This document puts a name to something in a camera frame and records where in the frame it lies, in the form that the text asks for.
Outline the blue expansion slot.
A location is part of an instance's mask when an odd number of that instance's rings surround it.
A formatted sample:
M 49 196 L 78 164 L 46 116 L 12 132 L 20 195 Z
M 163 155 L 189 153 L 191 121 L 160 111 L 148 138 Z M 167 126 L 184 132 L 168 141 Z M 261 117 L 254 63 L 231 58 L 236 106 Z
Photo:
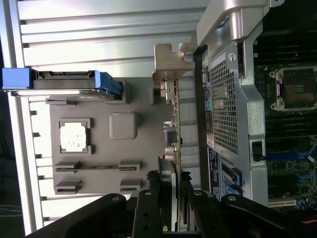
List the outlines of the blue expansion slot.
M 305 152 L 295 151 L 295 152 L 288 152 L 288 153 L 267 154 L 266 159 L 268 161 L 279 161 L 279 160 L 288 161 L 288 160 L 304 159 L 307 156 L 311 155 L 314 150 L 315 150 L 315 147 L 312 147 L 310 150 Z

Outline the CPU socket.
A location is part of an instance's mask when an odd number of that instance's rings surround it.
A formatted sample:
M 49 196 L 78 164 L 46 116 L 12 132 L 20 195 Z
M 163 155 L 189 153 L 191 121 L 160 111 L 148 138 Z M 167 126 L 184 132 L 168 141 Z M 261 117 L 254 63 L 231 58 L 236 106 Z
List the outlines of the CPU socket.
M 317 65 L 283 67 L 269 76 L 274 81 L 274 102 L 270 108 L 278 112 L 317 109 Z

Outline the green motherboard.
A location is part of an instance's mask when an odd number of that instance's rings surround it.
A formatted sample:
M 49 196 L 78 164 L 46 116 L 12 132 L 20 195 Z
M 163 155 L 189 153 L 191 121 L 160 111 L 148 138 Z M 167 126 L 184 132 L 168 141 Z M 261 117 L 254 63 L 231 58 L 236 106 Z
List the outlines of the green motherboard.
M 267 154 L 305 152 L 298 160 L 268 161 L 268 199 L 292 197 L 295 206 L 278 207 L 287 211 L 317 211 L 317 109 L 278 112 L 274 102 L 274 81 L 269 76 L 283 67 L 317 65 L 317 32 L 281 36 L 259 36 L 254 43 L 255 86 L 264 100 L 265 156 Z

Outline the open black PC case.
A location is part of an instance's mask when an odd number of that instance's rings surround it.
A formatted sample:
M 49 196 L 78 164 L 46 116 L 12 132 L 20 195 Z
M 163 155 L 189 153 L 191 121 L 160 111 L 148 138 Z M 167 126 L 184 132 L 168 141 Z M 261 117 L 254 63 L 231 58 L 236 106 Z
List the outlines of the open black PC case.
M 259 36 L 317 32 L 317 0 L 210 0 L 193 36 L 203 185 L 215 199 L 237 194 L 268 206 L 264 100 L 255 86 Z M 242 174 L 233 181 L 232 168 Z M 290 214 L 307 223 L 317 211 Z

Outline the green RAM stick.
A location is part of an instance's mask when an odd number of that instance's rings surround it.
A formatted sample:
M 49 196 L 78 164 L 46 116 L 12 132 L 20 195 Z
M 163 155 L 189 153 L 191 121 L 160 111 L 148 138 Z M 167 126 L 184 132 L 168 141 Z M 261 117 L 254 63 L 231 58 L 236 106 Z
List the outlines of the green RAM stick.
M 88 166 L 79 168 L 56 168 L 57 172 L 78 172 L 83 170 L 118 170 L 118 171 L 137 171 L 138 167 L 119 167 L 119 166 Z

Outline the grey parts rack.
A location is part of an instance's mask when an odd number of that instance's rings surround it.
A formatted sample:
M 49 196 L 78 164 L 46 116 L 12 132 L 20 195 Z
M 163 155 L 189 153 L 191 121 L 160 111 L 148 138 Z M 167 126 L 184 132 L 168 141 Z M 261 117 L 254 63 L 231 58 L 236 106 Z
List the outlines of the grey parts rack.
M 72 106 L 50 106 L 53 189 L 57 195 L 131 193 L 147 185 L 147 173 L 157 170 L 166 142 L 163 124 L 171 106 L 160 97 L 151 78 L 126 78 L 121 101 L 81 100 Z M 80 122 L 87 130 L 87 151 L 63 153 L 60 127 Z M 88 166 L 138 167 L 137 171 L 56 168 Z

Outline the blue slot retainer clip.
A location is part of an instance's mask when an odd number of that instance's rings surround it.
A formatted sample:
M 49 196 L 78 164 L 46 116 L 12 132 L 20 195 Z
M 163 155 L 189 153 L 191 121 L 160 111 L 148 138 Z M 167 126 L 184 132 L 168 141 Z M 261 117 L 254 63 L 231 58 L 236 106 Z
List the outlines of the blue slot retainer clip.
M 236 168 L 232 168 L 233 171 L 233 181 L 235 182 L 235 184 L 239 187 L 242 186 L 242 174 L 241 172 L 236 169 Z

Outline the silver CPU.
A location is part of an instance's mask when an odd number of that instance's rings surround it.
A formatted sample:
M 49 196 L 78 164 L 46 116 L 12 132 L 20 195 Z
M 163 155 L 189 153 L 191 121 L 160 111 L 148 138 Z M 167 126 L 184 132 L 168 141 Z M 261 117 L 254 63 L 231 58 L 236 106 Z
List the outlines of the silver CPU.
M 66 122 L 60 127 L 60 147 L 63 153 L 87 151 L 87 130 L 80 122 Z

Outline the hard disk with blue caddy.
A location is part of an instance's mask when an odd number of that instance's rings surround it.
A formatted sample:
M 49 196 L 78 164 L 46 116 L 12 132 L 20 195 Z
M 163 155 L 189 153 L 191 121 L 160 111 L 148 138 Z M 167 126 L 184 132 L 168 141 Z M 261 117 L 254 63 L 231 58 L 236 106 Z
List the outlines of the hard disk with blue caddy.
M 15 97 L 57 97 L 121 100 L 123 84 L 107 72 L 36 71 L 31 68 L 3 68 L 2 88 Z

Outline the white expansion slot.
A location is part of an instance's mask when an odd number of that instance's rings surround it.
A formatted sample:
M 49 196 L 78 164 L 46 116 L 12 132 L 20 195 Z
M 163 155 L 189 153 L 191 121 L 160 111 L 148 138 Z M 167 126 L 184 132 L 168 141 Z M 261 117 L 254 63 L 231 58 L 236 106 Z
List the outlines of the white expansion slot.
M 289 207 L 295 205 L 296 199 L 292 197 L 272 198 L 268 200 L 268 207 L 270 208 Z

